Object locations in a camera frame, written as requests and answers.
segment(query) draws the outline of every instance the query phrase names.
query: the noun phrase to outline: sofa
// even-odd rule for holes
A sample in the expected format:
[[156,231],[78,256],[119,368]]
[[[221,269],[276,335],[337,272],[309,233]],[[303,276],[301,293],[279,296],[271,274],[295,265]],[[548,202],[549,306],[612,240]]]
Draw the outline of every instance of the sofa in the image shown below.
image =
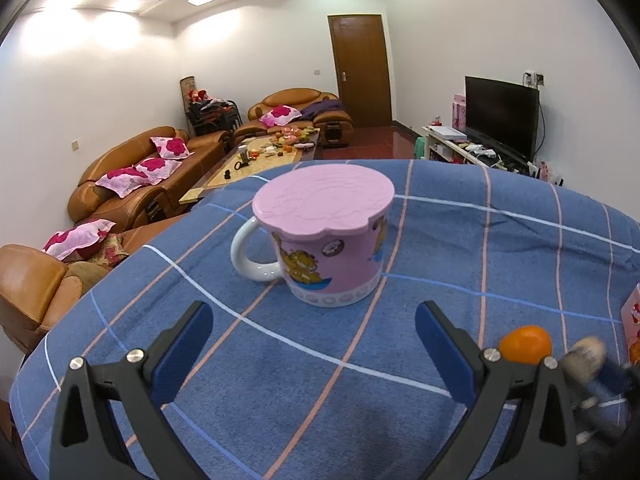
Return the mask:
[[[150,156],[158,156],[151,137],[180,137],[193,152],[172,176],[157,186],[141,187],[119,198],[113,191],[96,186],[96,181],[109,171],[134,166]],[[161,211],[171,218],[183,212],[180,199],[225,156],[228,132],[215,132],[189,139],[186,132],[171,126],[160,126],[126,140],[95,160],[82,174],[78,187],[67,204],[73,222],[103,218],[115,222],[113,233],[121,233],[149,224],[151,212]]]
[[[125,232],[122,247],[137,251],[182,216]],[[21,245],[0,248],[0,324],[25,354],[109,269],[90,262],[64,264],[43,251]]]
[[[276,134],[282,127],[267,128],[259,119],[275,107],[287,105],[302,111],[312,103],[338,97],[328,92],[321,92],[313,88],[289,88],[265,97],[255,104],[247,113],[249,121],[234,132],[234,145],[240,144],[247,137],[258,137]],[[313,121],[293,121],[288,127],[297,126],[300,129],[312,126],[320,129],[320,139],[324,148],[344,147],[353,137],[353,120],[343,110],[331,110],[316,116]]]

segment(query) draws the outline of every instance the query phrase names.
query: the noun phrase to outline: mug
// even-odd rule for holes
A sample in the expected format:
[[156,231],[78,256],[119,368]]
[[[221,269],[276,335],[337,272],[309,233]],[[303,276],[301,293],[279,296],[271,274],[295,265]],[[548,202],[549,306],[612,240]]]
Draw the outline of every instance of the mug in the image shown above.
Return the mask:
[[[305,303],[355,303],[380,280],[393,196],[385,175],[361,166],[325,164],[283,174],[256,193],[254,216],[231,243],[233,266],[258,282],[283,278]],[[269,233],[276,262],[244,256],[244,244],[260,226]]]

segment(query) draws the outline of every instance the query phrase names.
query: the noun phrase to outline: baseboard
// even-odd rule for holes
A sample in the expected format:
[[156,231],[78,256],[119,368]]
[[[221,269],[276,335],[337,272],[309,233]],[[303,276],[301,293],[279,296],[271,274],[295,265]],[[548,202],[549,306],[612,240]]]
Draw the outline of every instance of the baseboard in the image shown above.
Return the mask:
[[420,135],[415,133],[411,128],[409,128],[408,126],[404,126],[404,124],[400,123],[399,121],[391,121],[391,125],[395,126],[399,130],[402,130],[404,133],[409,135],[414,141],[416,141],[420,137]]

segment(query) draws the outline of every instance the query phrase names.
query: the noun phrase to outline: door frame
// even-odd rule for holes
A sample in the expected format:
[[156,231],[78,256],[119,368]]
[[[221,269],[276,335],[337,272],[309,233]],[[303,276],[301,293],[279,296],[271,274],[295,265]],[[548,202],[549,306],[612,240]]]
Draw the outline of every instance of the door frame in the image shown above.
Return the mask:
[[342,92],[342,72],[340,70],[340,67],[338,66],[338,57],[336,55],[335,52],[335,35],[334,35],[334,28],[332,26],[332,18],[357,18],[359,16],[374,16],[376,18],[378,18],[380,20],[380,29],[382,30],[382,39],[384,40],[383,43],[385,45],[385,57],[386,57],[386,80],[388,81],[389,85],[389,109],[390,109],[390,116],[391,116],[391,120],[393,121],[393,101],[391,99],[391,72],[389,72],[389,51],[386,48],[386,30],[385,30],[385,22],[382,19],[382,14],[371,14],[368,12],[359,12],[356,14],[328,14],[327,15],[327,21],[329,23],[329,33],[331,34],[331,48],[332,51],[334,53],[334,66],[335,66],[335,78],[336,81],[338,82],[338,97],[340,97],[340,94]]

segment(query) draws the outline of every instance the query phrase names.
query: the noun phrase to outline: mug lid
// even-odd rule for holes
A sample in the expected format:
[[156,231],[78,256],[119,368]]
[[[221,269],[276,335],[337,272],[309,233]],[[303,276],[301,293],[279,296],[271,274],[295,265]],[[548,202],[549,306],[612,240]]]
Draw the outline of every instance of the mug lid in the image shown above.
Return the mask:
[[254,215],[290,240],[366,232],[394,198],[394,184],[379,171],[351,164],[321,164],[274,178],[254,196]]

